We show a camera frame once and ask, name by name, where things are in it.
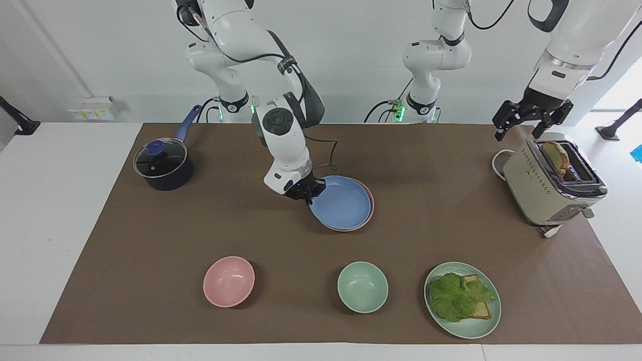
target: black stand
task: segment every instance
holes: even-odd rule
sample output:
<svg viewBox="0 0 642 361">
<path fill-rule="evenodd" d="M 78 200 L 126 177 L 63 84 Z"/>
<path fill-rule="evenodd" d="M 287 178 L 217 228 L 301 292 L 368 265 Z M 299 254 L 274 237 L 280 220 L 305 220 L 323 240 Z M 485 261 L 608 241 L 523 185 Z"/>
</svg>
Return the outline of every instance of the black stand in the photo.
<svg viewBox="0 0 642 361">
<path fill-rule="evenodd" d="M 633 114 L 637 113 L 642 109 L 642 99 L 638 100 L 631 108 L 622 114 L 622 116 L 616 120 L 613 124 L 608 127 L 596 127 L 595 130 L 602 136 L 603 139 L 608 141 L 619 141 L 618 136 L 615 135 L 615 131 L 624 124 L 625 121 L 629 120 Z"/>
<path fill-rule="evenodd" d="M 31 118 L 9 104 L 2 96 L 0 96 L 0 107 L 18 123 L 18 130 L 14 133 L 16 136 L 30 136 L 38 129 L 39 121 L 31 120 Z"/>
</svg>

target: green bowl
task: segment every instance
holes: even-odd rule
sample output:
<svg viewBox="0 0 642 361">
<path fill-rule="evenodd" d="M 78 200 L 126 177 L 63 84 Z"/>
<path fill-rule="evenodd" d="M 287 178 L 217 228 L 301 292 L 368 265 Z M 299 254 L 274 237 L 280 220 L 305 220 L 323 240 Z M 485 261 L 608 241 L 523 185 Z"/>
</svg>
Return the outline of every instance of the green bowl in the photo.
<svg viewBox="0 0 642 361">
<path fill-rule="evenodd" d="M 459 276 L 467 276 L 469 274 L 476 274 L 479 276 L 480 282 L 483 283 L 489 290 L 492 290 L 495 293 L 497 299 L 490 300 L 486 302 L 488 310 L 490 312 L 489 320 L 478 320 L 478 319 L 465 319 L 459 322 L 450 322 L 441 317 L 439 317 L 432 305 L 430 304 L 430 299 L 428 296 L 428 285 L 443 276 L 447 273 L 458 274 Z M 435 267 L 426 278 L 426 283 L 424 284 L 424 299 L 426 300 L 426 307 L 430 315 L 435 319 L 435 322 L 441 326 L 444 330 L 449 333 L 461 337 L 462 339 L 480 339 L 484 336 L 487 336 L 495 330 L 499 324 L 499 319 L 501 318 L 501 301 L 499 300 L 499 294 L 497 293 L 497 288 L 495 285 L 490 282 L 490 279 L 480 270 L 474 268 L 471 265 L 467 265 L 461 262 L 447 262 Z"/>
<path fill-rule="evenodd" d="M 379 267 L 359 261 L 343 268 L 336 284 L 341 301 L 352 311 L 370 313 L 388 299 L 388 280 Z"/>
</svg>

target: table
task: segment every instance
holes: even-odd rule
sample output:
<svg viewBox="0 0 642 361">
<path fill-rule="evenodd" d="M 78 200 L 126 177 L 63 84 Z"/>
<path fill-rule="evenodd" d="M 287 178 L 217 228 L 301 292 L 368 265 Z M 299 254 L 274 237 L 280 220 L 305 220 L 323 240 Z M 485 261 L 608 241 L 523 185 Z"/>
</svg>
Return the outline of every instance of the table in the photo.
<svg viewBox="0 0 642 361">
<path fill-rule="evenodd" d="M 638 359 L 633 346 L 386 346 L 352 344 L 199 346 L 34 346 L 62 293 L 75 261 L 98 219 L 140 124 L 46 123 L 30 137 L 16 137 L 0 154 L 0 355 L 12 359 L 194 359 L 370 357 L 407 360 L 522 358 Z M 639 308 L 642 231 L 635 199 L 642 172 L 617 143 L 590 130 L 558 127 L 573 136 L 607 183 L 610 193 L 594 207 L 595 233 Z"/>
</svg>

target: green lettuce leaf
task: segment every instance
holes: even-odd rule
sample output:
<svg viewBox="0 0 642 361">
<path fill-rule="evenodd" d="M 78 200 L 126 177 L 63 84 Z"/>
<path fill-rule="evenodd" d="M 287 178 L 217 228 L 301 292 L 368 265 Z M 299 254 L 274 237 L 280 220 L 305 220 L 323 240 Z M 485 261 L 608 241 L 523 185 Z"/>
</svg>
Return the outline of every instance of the green lettuce leaf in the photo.
<svg viewBox="0 0 642 361">
<path fill-rule="evenodd" d="M 469 318 L 477 302 L 495 298 L 492 291 L 481 282 L 466 283 L 463 277 L 454 273 L 444 274 L 434 280 L 427 291 L 435 313 L 450 322 Z"/>
</svg>

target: brown tabletop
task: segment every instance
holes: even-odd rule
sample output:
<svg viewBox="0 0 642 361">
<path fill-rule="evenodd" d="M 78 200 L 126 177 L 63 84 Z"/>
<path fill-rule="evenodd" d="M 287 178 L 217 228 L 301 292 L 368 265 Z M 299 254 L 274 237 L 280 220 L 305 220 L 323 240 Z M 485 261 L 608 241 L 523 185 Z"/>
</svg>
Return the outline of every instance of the brown tabletop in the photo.
<svg viewBox="0 0 642 361">
<path fill-rule="evenodd" d="M 588 222 L 578 217 L 543 239 L 492 172 L 491 157 L 517 148 L 530 128 L 502 143 L 485 125 L 309 129 L 340 140 L 332 173 L 374 194 L 372 220 L 353 233 L 325 228 L 303 201 L 263 184 L 272 157 L 250 125 L 193 125 L 193 178 L 152 189 L 132 158 L 176 128 L 143 125 L 41 343 L 468 343 L 439 328 L 424 304 L 428 272 L 447 261 L 479 268 L 501 296 L 499 326 L 475 343 L 642 343 L 642 315 Z M 331 145 L 308 146 L 315 163 L 327 162 Z M 230 255 L 252 263 L 256 285 L 244 303 L 221 309 L 202 281 Z M 390 284 L 386 304 L 368 315 L 349 311 L 336 291 L 339 271 L 358 260 Z"/>
</svg>

